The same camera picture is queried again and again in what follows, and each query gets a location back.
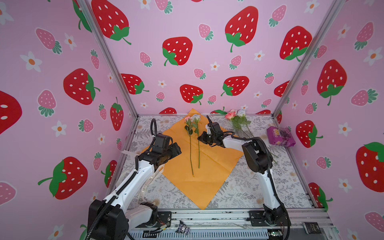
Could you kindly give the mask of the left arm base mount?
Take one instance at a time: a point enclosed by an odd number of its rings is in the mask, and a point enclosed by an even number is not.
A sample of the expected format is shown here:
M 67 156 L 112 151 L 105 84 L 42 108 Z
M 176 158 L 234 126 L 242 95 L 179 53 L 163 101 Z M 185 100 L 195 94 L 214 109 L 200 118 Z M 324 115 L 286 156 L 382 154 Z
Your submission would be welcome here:
M 145 228 L 159 228 L 163 225 L 170 226 L 171 219 L 172 219 L 172 212 L 170 211 L 160 211 L 158 209 L 158 206 L 149 203 L 149 202 L 143 202 L 141 203 L 143 206 L 150 207 L 152 211 L 151 218 L 148 222 L 143 223 L 140 225 L 140 227 Z

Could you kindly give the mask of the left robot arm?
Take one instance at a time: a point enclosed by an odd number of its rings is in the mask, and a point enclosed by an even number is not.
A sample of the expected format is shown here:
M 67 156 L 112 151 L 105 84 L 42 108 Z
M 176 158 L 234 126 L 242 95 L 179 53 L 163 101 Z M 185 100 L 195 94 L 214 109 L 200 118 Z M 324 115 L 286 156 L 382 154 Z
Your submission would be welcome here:
M 151 134 L 150 146 L 135 157 L 135 167 L 129 175 L 102 201 L 95 200 L 90 205 L 86 240 L 123 240 L 140 225 L 152 227 L 158 223 L 155 204 L 143 202 L 134 209 L 128 207 L 145 183 L 182 152 L 172 137 L 157 132 L 155 119 L 151 121 Z

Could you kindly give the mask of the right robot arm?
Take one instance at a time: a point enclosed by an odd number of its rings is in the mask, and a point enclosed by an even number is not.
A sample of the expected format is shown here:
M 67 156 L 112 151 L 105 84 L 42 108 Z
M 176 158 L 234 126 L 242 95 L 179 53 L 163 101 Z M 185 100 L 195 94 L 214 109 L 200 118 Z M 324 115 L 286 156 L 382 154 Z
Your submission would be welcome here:
M 286 227 L 284 239 L 291 233 L 289 213 L 280 200 L 273 179 L 273 157 L 260 137 L 241 138 L 232 131 L 223 131 L 217 122 L 207 117 L 209 123 L 198 140 L 210 147 L 219 146 L 244 153 L 248 167 L 257 174 L 264 196 L 264 213 L 261 219 L 270 226 Z

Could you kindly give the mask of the pale pink fake rose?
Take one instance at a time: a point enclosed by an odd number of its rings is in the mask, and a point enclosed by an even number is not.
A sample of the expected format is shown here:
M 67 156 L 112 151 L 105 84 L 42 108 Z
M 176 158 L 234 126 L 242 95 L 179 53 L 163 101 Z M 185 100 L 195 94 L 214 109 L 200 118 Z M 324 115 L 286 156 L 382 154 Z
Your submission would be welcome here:
M 185 117 L 185 130 L 187 131 L 187 134 L 189 136 L 189 158 L 190 158 L 190 165 L 191 165 L 191 171 L 192 171 L 192 176 L 194 177 L 194 168 L 193 168 L 193 162 L 192 162 L 192 134 L 193 134 L 193 125 L 192 125 L 192 117 L 191 116 L 186 116 Z

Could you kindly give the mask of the orange wrapping paper sheet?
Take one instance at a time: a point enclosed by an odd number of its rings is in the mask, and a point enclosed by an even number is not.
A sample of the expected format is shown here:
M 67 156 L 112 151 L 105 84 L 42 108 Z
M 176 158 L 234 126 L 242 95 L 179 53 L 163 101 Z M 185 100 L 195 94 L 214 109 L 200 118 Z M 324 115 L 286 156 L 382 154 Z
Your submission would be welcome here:
M 190 165 L 189 136 L 182 116 L 158 116 L 158 131 L 173 138 L 182 153 L 170 160 L 163 173 L 147 188 L 145 201 L 160 208 L 171 209 L 234 209 L 242 208 L 244 201 L 236 185 L 228 178 L 243 153 L 220 147 L 211 148 L 200 142 L 199 165 L 197 134 L 192 135 L 192 162 Z

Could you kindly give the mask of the white blue fake rose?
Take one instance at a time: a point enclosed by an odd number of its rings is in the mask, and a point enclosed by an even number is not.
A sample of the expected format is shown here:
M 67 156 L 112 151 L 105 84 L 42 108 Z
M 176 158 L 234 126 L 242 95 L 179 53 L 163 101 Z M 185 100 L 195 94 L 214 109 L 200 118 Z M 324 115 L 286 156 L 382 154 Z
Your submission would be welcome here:
M 254 137 L 254 135 L 253 135 L 253 133 L 252 133 L 252 131 L 250 130 L 250 128 L 249 128 L 249 125 L 250 125 L 250 123 L 251 123 L 251 121 L 248 121 L 247 120 L 247 117 L 246 117 L 246 110 L 238 110 L 238 112 L 237 112 L 237 116 L 238 117 L 240 117 L 240 125 L 242 126 L 242 125 L 244 125 L 244 126 L 246 126 L 246 128 L 247 128 L 247 130 L 248 130 L 248 132 L 249 132 L 249 135 L 247 135 L 248 136 L 248 138 L 250 138 L 250 137 Z

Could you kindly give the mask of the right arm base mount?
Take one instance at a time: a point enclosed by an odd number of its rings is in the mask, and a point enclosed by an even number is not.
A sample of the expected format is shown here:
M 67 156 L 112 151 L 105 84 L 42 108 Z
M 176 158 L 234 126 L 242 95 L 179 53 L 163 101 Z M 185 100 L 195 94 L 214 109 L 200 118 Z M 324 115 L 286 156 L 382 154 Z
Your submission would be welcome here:
M 290 227 L 291 221 L 286 211 L 249 211 L 249 219 L 253 227 Z

